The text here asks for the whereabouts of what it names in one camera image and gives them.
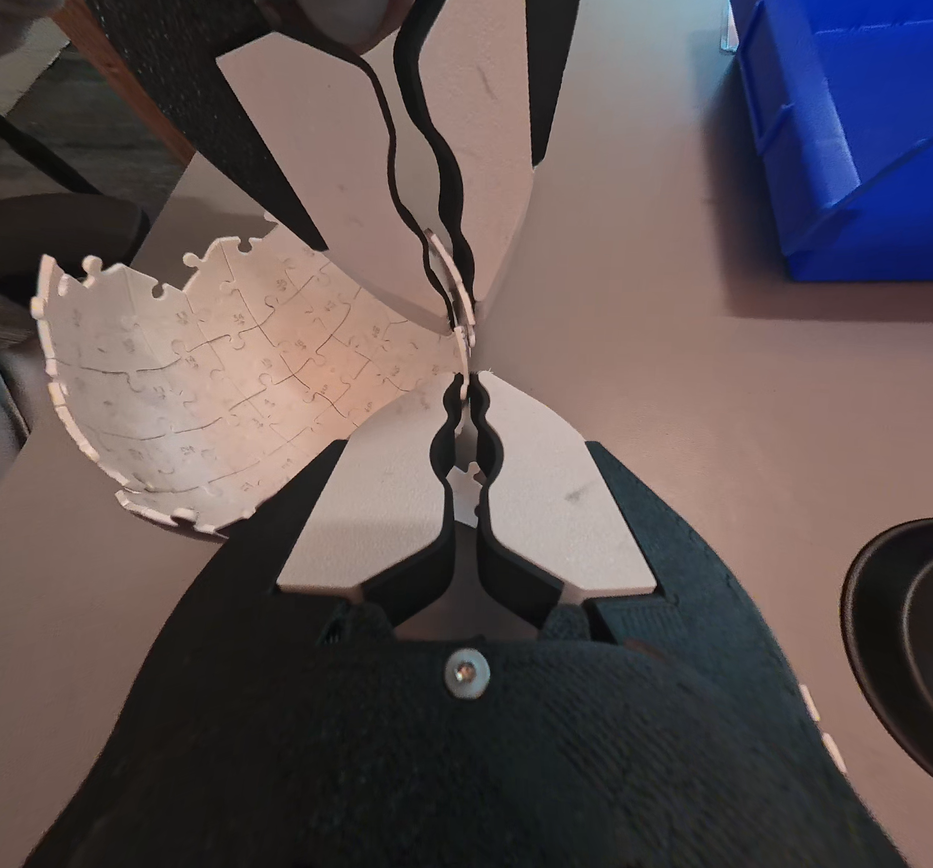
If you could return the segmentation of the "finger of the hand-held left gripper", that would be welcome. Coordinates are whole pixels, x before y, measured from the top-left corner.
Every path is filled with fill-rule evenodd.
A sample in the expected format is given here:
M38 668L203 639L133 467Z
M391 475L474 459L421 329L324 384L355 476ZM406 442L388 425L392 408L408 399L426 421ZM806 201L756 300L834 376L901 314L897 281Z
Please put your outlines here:
M390 186L390 128L364 69L278 32L216 64L330 261L398 314L447 332L444 290L430 281L417 224Z
M525 0L442 0L417 66L462 180L474 300L491 305L534 183Z

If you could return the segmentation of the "black metal bar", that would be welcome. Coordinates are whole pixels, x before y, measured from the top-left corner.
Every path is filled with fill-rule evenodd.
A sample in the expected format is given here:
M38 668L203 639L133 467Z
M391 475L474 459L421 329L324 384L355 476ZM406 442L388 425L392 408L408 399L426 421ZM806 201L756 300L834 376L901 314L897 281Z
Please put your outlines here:
M1 115L1 139L32 167L68 192L102 196L99 189L87 181L70 164L38 139L17 128L5 115Z

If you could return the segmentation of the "black chair seat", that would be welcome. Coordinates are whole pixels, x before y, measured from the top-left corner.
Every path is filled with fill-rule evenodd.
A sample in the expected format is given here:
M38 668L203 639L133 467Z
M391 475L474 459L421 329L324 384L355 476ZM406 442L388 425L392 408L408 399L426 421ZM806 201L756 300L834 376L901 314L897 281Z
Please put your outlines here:
M43 193L1 202L1 292L26 306L35 295L43 255L69 275L84 275L88 255L128 264L150 230L134 203L101 194Z

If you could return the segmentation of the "white puzzle ball shell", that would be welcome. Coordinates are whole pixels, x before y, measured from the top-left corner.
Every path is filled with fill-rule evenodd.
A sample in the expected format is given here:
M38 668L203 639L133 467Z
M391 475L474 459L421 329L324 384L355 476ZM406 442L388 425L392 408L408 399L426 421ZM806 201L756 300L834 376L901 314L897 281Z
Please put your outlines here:
M452 257L426 236L453 306L445 334L281 224L249 248L230 236L184 255L182 289L94 256L79 278L44 255L30 309L55 412L120 484L123 508L215 534L382 407L467 372L474 309Z

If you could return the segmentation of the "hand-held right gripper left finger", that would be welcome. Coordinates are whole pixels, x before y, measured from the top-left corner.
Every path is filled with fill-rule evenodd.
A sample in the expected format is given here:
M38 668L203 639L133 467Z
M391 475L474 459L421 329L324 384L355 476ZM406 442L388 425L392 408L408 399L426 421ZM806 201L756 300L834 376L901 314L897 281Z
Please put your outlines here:
M369 602L393 625L445 593L464 386L461 374L433 376L356 429L279 574L281 591Z

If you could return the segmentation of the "white puzzle piece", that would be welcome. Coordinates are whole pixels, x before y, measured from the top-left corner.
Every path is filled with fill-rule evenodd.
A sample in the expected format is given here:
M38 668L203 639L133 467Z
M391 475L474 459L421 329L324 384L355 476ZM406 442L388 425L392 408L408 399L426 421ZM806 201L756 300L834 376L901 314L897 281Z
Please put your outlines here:
M485 485L485 473L477 461L479 436L468 399L462 404L461 418L454 432L455 457L453 468L448 474L453 516L456 522L477 529L477 511Z
M810 715L810 718L812 719L813 723L817 727L817 731L819 733L819 736L823 742L823 745L827 753L829 754L829 757L832 758L837 769L843 775L846 776L848 774L848 771L847 771L845 760L835 740L832 738L832 736L828 732L826 732L823 729L820 714L817 710L814 700L812 699L812 695L808 687L803 683L798 683L798 687L799 687L799 693L800 693L801 699L803 700L803 703L808 711L808 714Z

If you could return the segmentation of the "blue plastic bin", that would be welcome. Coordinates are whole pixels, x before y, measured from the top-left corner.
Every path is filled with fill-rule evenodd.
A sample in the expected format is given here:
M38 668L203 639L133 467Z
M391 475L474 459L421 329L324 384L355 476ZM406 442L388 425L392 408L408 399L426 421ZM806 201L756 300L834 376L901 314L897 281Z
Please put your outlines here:
M730 0L788 273L932 279L932 0Z

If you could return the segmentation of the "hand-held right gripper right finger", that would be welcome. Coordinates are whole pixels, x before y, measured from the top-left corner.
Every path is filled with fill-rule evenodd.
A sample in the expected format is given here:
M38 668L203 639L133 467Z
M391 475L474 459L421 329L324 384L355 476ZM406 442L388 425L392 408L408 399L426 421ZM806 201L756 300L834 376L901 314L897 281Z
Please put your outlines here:
M559 604L654 594L656 576L582 435L492 372L471 376L469 400L485 477L485 592L536 629Z

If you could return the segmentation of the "black round bowl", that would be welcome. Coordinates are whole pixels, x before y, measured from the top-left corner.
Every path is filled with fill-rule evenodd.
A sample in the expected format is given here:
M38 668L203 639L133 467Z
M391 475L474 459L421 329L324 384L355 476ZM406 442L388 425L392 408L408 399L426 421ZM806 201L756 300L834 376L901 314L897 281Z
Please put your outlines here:
M932 520L870 540L846 573L840 603L848 663L895 742L932 773Z

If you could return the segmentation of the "person's grey clothing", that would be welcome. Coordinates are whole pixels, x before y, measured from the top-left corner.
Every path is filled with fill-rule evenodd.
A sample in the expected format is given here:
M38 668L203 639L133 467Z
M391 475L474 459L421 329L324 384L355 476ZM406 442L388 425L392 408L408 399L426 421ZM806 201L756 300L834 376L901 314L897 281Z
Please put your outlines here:
M1 297L1 476L51 407L45 356L28 311Z

